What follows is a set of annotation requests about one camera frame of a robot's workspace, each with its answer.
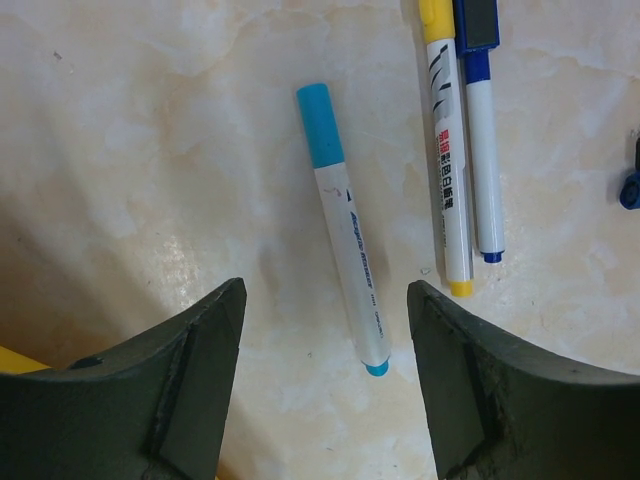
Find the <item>dark blue marker cap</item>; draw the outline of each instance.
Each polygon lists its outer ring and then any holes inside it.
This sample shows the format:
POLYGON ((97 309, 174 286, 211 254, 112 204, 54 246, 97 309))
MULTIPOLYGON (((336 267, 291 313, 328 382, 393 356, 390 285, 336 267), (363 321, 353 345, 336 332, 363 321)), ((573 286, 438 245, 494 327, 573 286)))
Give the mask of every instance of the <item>dark blue marker cap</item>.
POLYGON ((496 0, 454 0, 453 13, 458 56, 500 45, 496 0))
POLYGON ((456 53, 464 60, 466 82, 491 78, 489 50, 500 45, 496 0, 454 0, 456 53))

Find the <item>light blue marker cap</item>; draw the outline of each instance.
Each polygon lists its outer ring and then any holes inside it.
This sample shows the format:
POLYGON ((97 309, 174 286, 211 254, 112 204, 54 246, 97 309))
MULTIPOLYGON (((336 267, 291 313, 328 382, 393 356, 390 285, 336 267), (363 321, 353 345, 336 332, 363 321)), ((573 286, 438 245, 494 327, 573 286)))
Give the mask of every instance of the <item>light blue marker cap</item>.
POLYGON ((344 162, 329 87, 324 83, 307 85, 298 90, 297 97, 313 168, 344 162))
POLYGON ((364 364, 364 366, 367 367, 367 372, 369 372, 374 377, 381 377, 389 370, 389 360, 385 360, 382 365, 379 365, 377 367, 372 367, 371 365, 367 365, 366 363, 364 364))

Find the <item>blue marker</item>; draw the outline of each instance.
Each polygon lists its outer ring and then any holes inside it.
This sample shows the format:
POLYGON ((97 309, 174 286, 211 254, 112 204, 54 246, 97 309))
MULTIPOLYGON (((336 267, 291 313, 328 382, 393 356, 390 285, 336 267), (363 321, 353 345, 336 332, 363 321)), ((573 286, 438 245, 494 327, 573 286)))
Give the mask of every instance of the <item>blue marker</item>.
POLYGON ((301 88, 298 105, 344 292, 353 343, 367 371, 380 377, 389 369, 391 345, 378 306, 329 89, 324 83, 301 88))
POLYGON ((454 0, 456 52, 464 63, 478 247, 487 263, 505 250, 489 51, 500 45, 496 0, 454 0))

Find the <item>marble surface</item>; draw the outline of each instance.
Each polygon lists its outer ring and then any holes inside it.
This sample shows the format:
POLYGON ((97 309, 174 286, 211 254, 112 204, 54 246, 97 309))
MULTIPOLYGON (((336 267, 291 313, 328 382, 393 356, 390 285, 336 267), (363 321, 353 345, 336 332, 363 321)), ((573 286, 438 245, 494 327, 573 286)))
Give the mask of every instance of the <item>marble surface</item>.
MULTIPOLYGON (((500 14, 508 252, 476 257, 463 303, 640 373, 640 213, 616 200, 640 129, 640 9, 500 14)), ((442 271, 416 15, 413 0, 0 0, 2 343, 63 366, 242 276, 221 480, 435 479, 405 306, 442 271), (333 92, 393 338, 382 379, 350 344, 294 101, 314 81, 333 92)))

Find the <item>blue marker tip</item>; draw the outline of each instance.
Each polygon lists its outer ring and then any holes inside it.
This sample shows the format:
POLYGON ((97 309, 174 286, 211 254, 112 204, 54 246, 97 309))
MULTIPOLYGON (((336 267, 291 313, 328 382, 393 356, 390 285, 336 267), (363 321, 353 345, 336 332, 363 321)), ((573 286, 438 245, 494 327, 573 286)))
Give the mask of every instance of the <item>blue marker tip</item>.
POLYGON ((379 365, 377 367, 372 367, 371 365, 367 365, 366 363, 364 364, 364 366, 367 367, 367 372, 369 372, 369 374, 373 375, 374 377, 381 377, 389 371, 389 360, 386 360, 382 365, 379 365))
POLYGON ((627 210, 640 208, 640 172, 629 176, 620 193, 620 203, 627 210))
POLYGON ((500 263, 504 252, 483 253, 485 263, 500 263))

